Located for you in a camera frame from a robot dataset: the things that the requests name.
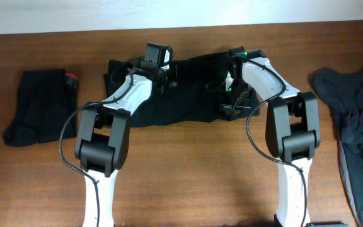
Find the dark green shorts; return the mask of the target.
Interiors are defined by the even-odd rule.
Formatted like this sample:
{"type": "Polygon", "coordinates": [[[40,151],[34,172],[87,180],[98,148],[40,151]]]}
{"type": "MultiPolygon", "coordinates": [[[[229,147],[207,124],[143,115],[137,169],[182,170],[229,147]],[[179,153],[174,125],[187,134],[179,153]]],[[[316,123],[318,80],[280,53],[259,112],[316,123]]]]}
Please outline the dark green shorts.
{"type": "MultiPolygon", "coordinates": [[[[178,88],[167,90],[162,95],[153,93],[132,114],[130,126],[149,127],[184,121],[231,121],[225,119],[219,111],[219,84],[228,72],[226,56],[226,52],[218,52],[172,61],[170,65],[178,66],[178,88]]],[[[256,92],[253,91],[250,112],[259,104],[256,92]]]]}

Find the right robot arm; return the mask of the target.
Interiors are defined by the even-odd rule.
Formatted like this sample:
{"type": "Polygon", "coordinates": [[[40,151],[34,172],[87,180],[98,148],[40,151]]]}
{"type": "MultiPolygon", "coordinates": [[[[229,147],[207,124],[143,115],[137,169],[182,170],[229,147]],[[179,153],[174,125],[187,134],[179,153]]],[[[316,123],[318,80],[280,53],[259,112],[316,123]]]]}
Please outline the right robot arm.
{"type": "Polygon", "coordinates": [[[240,114],[252,117],[260,106],[267,106],[269,153],[259,153],[277,164],[279,205],[274,226],[314,226],[308,211],[308,175],[321,142],[316,95],[291,86],[261,50],[230,49],[226,63],[228,73],[221,82],[226,98],[220,111],[230,119],[240,114]],[[253,91],[262,102],[249,107],[246,102],[253,91]]]}

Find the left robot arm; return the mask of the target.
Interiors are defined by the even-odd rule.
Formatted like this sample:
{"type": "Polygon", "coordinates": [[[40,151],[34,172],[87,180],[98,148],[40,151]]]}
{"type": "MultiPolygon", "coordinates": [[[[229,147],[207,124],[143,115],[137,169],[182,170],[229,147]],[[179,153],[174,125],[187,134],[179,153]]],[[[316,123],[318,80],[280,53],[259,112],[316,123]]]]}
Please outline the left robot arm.
{"type": "Polygon", "coordinates": [[[168,63],[133,67],[108,98],[83,107],[74,150],[86,184],[83,226],[114,226],[115,181],[129,149],[130,117],[155,85],[166,82],[169,68],[168,63]]]}

